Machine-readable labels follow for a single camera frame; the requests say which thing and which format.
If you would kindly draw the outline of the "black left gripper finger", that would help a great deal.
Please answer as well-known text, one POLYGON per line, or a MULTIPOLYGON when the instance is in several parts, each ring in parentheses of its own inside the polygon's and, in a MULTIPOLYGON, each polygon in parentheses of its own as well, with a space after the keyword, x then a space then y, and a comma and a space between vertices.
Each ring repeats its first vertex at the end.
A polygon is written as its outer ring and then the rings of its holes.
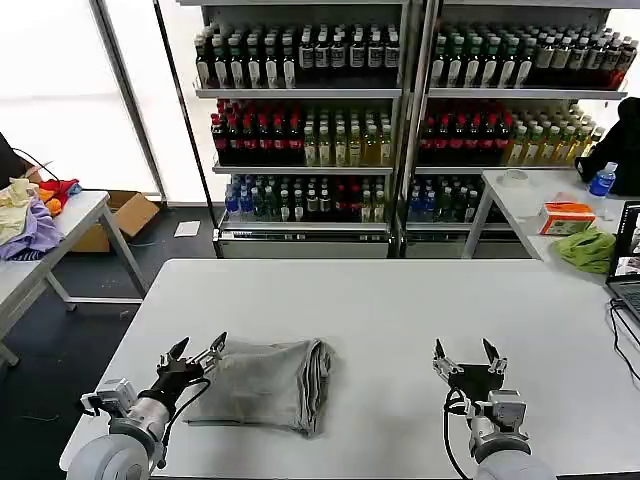
POLYGON ((170 368, 177 366, 181 361, 182 355, 188 343, 189 337, 185 337, 184 339, 171 346, 166 353, 161 354, 158 363, 158 369, 169 370, 170 368))
POLYGON ((190 367, 198 367, 203 373, 213 370, 222 358, 225 348, 227 333, 221 333, 210 346, 199 354, 187 360, 186 364, 190 367))

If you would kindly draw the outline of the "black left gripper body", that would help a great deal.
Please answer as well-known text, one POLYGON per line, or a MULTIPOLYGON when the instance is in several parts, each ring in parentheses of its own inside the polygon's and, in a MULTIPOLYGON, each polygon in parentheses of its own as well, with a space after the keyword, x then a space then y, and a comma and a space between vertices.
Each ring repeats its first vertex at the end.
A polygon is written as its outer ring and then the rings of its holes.
POLYGON ((158 367, 157 375, 148 397, 161 403, 176 403, 189 383, 203 376, 203 368, 199 363, 170 361, 158 367))

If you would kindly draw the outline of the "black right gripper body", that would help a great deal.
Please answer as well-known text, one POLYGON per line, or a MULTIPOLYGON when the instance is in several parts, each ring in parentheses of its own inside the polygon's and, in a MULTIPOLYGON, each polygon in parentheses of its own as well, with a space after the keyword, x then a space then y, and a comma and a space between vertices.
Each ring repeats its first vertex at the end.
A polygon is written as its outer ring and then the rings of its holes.
POLYGON ((461 391, 472 401, 487 401, 489 393, 499 390, 504 383, 504 374, 489 371, 489 365, 460 364, 450 373, 447 384, 461 391))

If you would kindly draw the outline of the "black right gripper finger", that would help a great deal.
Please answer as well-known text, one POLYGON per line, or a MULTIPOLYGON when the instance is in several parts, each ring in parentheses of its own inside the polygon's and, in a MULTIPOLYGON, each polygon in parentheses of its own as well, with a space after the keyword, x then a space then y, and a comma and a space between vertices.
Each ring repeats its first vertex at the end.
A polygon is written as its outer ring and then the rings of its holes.
POLYGON ((503 375, 506 372, 508 360, 501 356, 497 348, 486 338, 483 339, 483 347, 489 361, 488 372, 503 375))
POLYGON ((436 374, 445 383, 448 383, 452 376, 463 373, 463 368, 446 355, 439 338, 435 341, 432 365, 436 374))

